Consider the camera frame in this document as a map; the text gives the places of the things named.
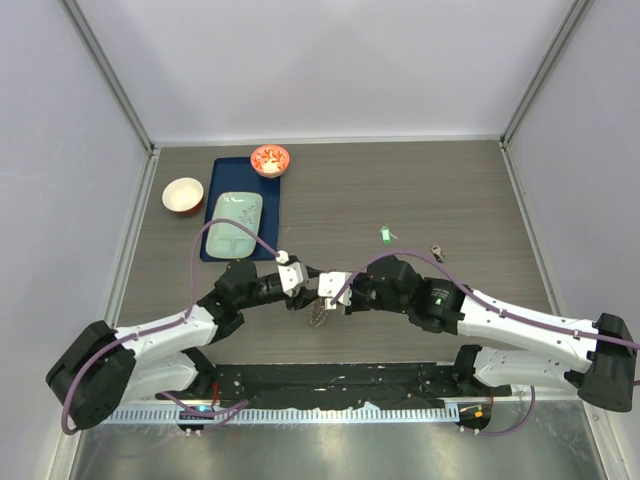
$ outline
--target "cable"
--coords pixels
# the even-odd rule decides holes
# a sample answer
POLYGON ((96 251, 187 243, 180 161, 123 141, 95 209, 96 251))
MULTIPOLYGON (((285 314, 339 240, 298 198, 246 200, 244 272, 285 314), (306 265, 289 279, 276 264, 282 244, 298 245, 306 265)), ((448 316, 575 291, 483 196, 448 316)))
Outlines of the cable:
POLYGON ((71 403, 73 401, 73 397, 74 397, 74 395, 76 393, 76 390, 78 389, 78 385, 80 385, 80 382, 82 381, 82 379, 84 378, 86 373, 89 371, 89 369, 98 360, 100 360, 106 353, 110 352, 111 350, 116 348, 118 345, 122 345, 123 343, 128 342, 129 340, 134 340, 134 339, 139 338, 139 337, 145 337, 145 336, 151 335, 153 333, 163 332, 165 330, 169 330, 171 328, 177 327, 182 322, 186 321, 187 318, 189 318, 189 315, 191 315, 191 310, 193 310, 193 306, 196 303, 195 259, 196 259, 196 252, 198 250, 198 243, 200 241, 200 237, 202 237, 204 232, 206 232, 209 227, 211 227, 212 225, 215 225, 217 223, 228 223, 229 225, 233 225, 233 226, 239 228, 240 230, 245 232, 247 235, 251 236, 260 245, 262 245, 274 257, 278 256, 278 252, 274 248, 272 248, 264 240, 259 238, 255 233, 253 233, 247 227, 245 227, 244 225, 242 225, 242 224, 240 224, 238 222, 234 222, 233 220, 229 220, 229 219, 226 219, 226 218, 217 218, 215 220, 211 220, 211 221, 205 223, 202 226, 202 228, 200 228, 200 230, 198 230, 198 233, 197 233, 195 239, 193 240, 193 246, 191 247, 191 274, 190 274, 191 294, 190 294, 190 300, 189 300, 189 307, 185 311, 185 314, 182 317, 180 317, 179 319, 177 319, 177 320, 175 320, 173 322, 167 323, 165 325, 160 325, 158 327, 152 327, 152 328, 148 328, 146 330, 141 330, 137 334, 136 333, 132 333, 130 335, 126 335, 126 336, 124 336, 122 338, 114 340, 113 342, 105 345, 100 350, 98 350, 96 353, 94 353, 89 358, 89 360, 87 360, 86 363, 84 363, 84 365, 82 365, 82 367, 80 367, 80 370, 78 371, 76 376, 73 378, 73 381, 71 382, 71 385, 69 386, 69 390, 67 391, 67 396, 65 397, 64 403, 62 404, 62 418, 60 419, 60 424, 61 424, 61 427, 62 427, 62 431, 64 433, 66 433, 67 435, 73 435, 73 434, 77 433, 78 430, 79 430, 78 428, 69 427, 69 412, 71 411, 71 403))
POLYGON ((175 403, 179 407, 182 407, 184 409, 184 411, 189 413, 190 415, 198 416, 198 417, 201 417, 201 418, 216 418, 216 417, 219 417, 221 415, 225 415, 225 414, 229 413, 230 411, 235 410, 237 408, 240 408, 240 407, 245 408, 247 406, 247 404, 249 403, 247 400, 241 400, 240 402, 236 403, 235 405, 233 405, 233 406, 231 406, 229 408, 225 408, 224 410, 218 410, 218 411, 215 411, 215 412, 214 411, 212 411, 212 412, 201 412, 200 410, 192 408, 189 405, 187 405, 186 403, 181 402, 176 397, 171 395, 169 392, 162 392, 162 395, 164 395, 166 398, 171 400, 173 403, 175 403))
POLYGON ((246 408, 246 405, 243 405, 241 408, 237 408, 235 410, 235 412, 233 412, 231 415, 229 415, 227 418, 225 418, 224 420, 219 421, 218 423, 214 423, 213 425, 209 425, 208 427, 204 427, 202 430, 200 430, 200 433, 211 433, 211 432, 215 432, 216 430, 220 430, 222 427, 224 427, 227 423, 229 423, 231 420, 233 420, 236 416, 238 416, 240 414, 240 412, 242 410, 244 410, 246 408))
POLYGON ((453 282, 453 284, 456 287, 458 287, 466 296, 471 298, 473 301, 475 301, 479 305, 482 305, 483 307, 485 307, 487 309, 487 311, 491 311, 493 313, 497 313, 498 315, 500 315, 502 317, 510 318, 511 320, 515 320, 517 322, 524 323, 524 324, 530 325, 532 327, 543 328, 543 329, 549 330, 551 332, 556 332, 556 333, 560 333, 560 334, 563 334, 563 335, 569 335, 569 336, 575 337, 575 338, 589 338, 589 339, 592 339, 592 340, 601 340, 603 342, 614 343, 616 345, 622 345, 623 347, 633 348, 634 350, 640 350, 640 344, 639 343, 631 342, 629 340, 623 340, 621 338, 610 337, 608 335, 600 335, 598 333, 589 333, 589 332, 582 332, 580 330, 572 330, 570 328, 558 327, 558 326, 555 326, 555 325, 548 325, 546 323, 542 323, 542 322, 539 322, 537 320, 531 320, 530 318, 526 318, 526 317, 517 315, 515 313, 508 312, 507 310, 502 310, 502 309, 496 307, 495 305, 492 305, 491 303, 489 303, 489 302, 481 299, 477 295, 475 295, 472 290, 470 290, 468 287, 463 285, 462 282, 460 282, 460 280, 458 280, 455 277, 455 275, 453 275, 453 273, 451 273, 449 271, 449 269, 447 269, 444 265, 438 263, 435 259, 433 259, 433 258, 431 258, 431 257, 429 257, 427 255, 424 255, 424 254, 422 254, 420 252, 415 252, 415 251, 412 251, 412 250, 391 250, 389 252, 381 253, 380 255, 376 255, 375 257, 371 258, 369 261, 367 261, 365 264, 360 266, 360 268, 358 268, 357 270, 355 270, 351 274, 351 276, 347 279, 345 284, 340 288, 340 290, 338 290, 338 293, 336 293, 336 295, 331 299, 331 305, 335 305, 336 304, 336 302, 338 301, 338 298, 340 298, 340 296, 345 292, 345 290, 347 288, 349 288, 349 285, 351 285, 353 283, 353 281, 355 280, 355 278, 358 276, 358 274, 360 272, 363 272, 372 263, 377 262, 378 260, 380 260, 382 258, 390 257, 390 256, 393 256, 393 255, 406 255, 408 257, 415 257, 415 258, 419 258, 420 260, 424 260, 429 265, 437 268, 438 270, 440 270, 440 272, 442 272, 444 275, 446 275, 447 278, 449 280, 451 280, 451 282, 453 282))
POLYGON ((524 418, 520 420, 520 423, 518 423, 516 426, 508 428, 507 430, 503 430, 502 432, 485 432, 482 430, 476 432, 473 428, 469 428, 469 427, 464 427, 464 430, 466 432, 473 433, 474 435, 480 435, 482 437, 504 437, 505 435, 516 433, 518 430, 524 427, 529 422, 529 420, 531 420, 535 407, 536 407, 536 389, 532 385, 531 386, 531 404, 529 405, 529 410, 527 411, 527 414, 524 416, 524 418))

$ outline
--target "black base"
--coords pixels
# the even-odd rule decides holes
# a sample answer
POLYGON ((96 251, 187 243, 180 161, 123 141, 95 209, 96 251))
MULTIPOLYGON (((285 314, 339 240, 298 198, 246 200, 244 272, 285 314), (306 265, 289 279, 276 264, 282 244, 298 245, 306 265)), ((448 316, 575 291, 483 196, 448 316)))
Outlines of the black base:
MULTIPOLYGON (((115 340, 115 330, 104 321, 86 327, 46 376, 61 404, 78 371, 96 352, 115 340)), ((136 365, 134 354, 117 346, 98 360, 78 384, 69 415, 80 430, 95 427, 116 409, 136 365)))
MULTIPOLYGON (((600 335, 633 341, 624 320, 615 315, 603 313, 593 326, 600 335)), ((585 402, 612 412, 630 412, 636 357, 637 352, 631 348, 598 340, 596 351, 589 352, 589 370, 584 374, 569 371, 565 379, 585 402)))
POLYGON ((484 430, 491 421, 491 408, 486 406, 482 409, 482 415, 476 416, 477 408, 470 408, 464 412, 460 412, 460 421, 456 423, 458 426, 467 427, 472 430, 484 430))
MULTIPOLYGON (((218 383, 223 407, 246 399, 251 408, 270 410, 342 410, 365 402, 383 410, 439 408, 443 398, 489 395, 484 386, 463 391, 453 374, 453 365, 435 363, 217 365, 210 381, 218 383)), ((509 396, 511 388, 494 388, 493 395, 509 396)), ((212 400, 193 393, 176 396, 212 400)))

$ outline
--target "small metal object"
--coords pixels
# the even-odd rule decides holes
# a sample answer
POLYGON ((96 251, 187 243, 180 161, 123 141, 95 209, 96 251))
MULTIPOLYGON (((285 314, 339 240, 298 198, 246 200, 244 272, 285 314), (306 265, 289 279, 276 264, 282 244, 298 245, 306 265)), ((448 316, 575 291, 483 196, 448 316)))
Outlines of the small metal object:
POLYGON ((313 308, 309 312, 309 326, 319 327, 329 316, 329 312, 324 308, 322 299, 318 299, 313 303, 313 308))
POLYGON ((444 254, 442 253, 442 249, 438 245, 431 245, 431 253, 438 263, 444 263, 444 254))

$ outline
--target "white bowl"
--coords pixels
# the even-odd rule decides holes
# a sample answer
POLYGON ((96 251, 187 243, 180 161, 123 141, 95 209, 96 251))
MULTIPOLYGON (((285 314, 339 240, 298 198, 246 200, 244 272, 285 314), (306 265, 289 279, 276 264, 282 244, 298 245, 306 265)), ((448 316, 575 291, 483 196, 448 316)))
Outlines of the white bowl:
POLYGON ((195 178, 178 178, 162 192, 162 204, 167 210, 181 215, 193 215, 202 206, 204 187, 195 178))

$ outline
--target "metal floor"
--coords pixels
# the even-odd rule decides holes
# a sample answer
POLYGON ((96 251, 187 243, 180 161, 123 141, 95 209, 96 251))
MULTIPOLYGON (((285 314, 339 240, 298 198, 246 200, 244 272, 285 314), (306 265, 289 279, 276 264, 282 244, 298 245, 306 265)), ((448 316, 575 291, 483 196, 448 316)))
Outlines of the metal floor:
MULTIPOLYGON (((526 402, 497 402, 491 427, 517 423, 527 408, 526 402)), ((524 429, 501 438, 438 423, 231 425, 144 453, 176 431, 165 425, 93 429, 83 434, 71 479, 606 478, 578 401, 539 402, 524 429), (135 458, 118 458, 118 452, 135 458)))

